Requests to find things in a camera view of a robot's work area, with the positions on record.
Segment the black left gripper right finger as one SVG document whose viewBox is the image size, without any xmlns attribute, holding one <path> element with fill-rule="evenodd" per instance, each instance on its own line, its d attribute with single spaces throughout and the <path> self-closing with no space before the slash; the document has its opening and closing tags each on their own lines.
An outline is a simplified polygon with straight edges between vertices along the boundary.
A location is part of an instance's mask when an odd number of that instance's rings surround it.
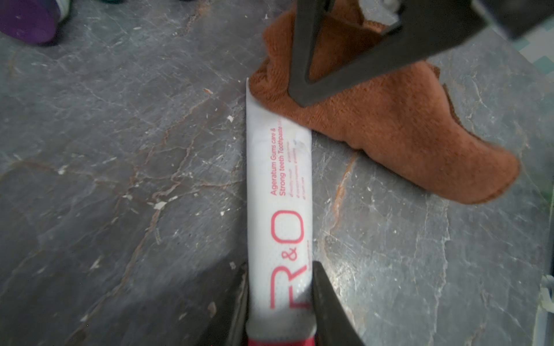
<svg viewBox="0 0 554 346">
<path fill-rule="evenodd" d="M 329 277 L 318 261 L 312 263 L 312 305 L 317 346 L 365 346 L 347 317 Z"/>
</svg>

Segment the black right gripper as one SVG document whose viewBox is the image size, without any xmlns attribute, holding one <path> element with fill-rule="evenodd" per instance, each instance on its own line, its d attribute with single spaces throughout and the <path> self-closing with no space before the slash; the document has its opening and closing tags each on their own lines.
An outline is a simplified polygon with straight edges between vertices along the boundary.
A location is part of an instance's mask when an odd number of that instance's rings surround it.
<svg viewBox="0 0 554 346">
<path fill-rule="evenodd" d="M 476 0 L 471 5 L 511 40 L 520 39 L 553 16 L 553 0 Z"/>
</svg>

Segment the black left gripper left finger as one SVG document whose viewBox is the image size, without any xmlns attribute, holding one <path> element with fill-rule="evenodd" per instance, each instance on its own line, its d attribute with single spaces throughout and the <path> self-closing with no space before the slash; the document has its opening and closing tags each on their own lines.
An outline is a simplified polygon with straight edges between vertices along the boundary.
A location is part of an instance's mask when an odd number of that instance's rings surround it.
<svg viewBox="0 0 554 346">
<path fill-rule="evenodd" d="M 249 297 L 248 264 L 244 262 L 237 269 L 223 304 L 196 342 L 196 346 L 248 344 L 246 321 Z"/>
</svg>

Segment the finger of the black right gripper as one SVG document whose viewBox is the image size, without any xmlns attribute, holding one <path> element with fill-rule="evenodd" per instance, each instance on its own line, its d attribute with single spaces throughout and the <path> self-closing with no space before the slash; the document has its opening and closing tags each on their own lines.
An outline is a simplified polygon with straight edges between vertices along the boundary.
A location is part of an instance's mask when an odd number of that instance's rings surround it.
<svg viewBox="0 0 554 346">
<path fill-rule="evenodd" d="M 305 108 L 367 80 L 457 47 L 486 27 L 471 1 L 400 1 L 399 20 L 373 48 L 318 80 L 310 67 L 332 1 L 298 1 L 288 92 Z"/>
</svg>

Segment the brown cloth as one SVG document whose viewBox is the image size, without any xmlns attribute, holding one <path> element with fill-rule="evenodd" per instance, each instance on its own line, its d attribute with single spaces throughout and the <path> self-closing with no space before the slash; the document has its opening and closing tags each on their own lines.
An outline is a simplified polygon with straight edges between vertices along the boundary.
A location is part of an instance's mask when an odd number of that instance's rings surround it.
<svg viewBox="0 0 554 346">
<path fill-rule="evenodd" d="M 267 59 L 251 76 L 262 106 L 351 148 L 413 184 L 463 204 L 493 200 L 516 181 L 520 163 L 460 123 L 440 70 L 420 61 L 302 108 L 289 96 L 295 10 L 263 33 Z"/>
</svg>

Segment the white pink cap toothpaste tube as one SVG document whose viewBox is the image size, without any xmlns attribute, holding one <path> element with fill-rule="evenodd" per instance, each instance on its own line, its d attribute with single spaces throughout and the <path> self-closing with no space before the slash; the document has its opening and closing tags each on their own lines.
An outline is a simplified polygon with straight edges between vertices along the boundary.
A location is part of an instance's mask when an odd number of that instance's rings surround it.
<svg viewBox="0 0 554 346">
<path fill-rule="evenodd" d="M 249 345 L 314 345 L 312 133 L 246 93 Z"/>
</svg>

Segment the white R&O purple cap tube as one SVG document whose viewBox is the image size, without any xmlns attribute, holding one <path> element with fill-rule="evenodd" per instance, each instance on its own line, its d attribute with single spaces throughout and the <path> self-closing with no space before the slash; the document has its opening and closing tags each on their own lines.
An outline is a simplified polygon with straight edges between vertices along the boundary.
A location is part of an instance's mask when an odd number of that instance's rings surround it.
<svg viewBox="0 0 554 346">
<path fill-rule="evenodd" d="M 70 0 L 1 0 L 1 32 L 27 44 L 50 43 L 71 5 Z"/>
</svg>

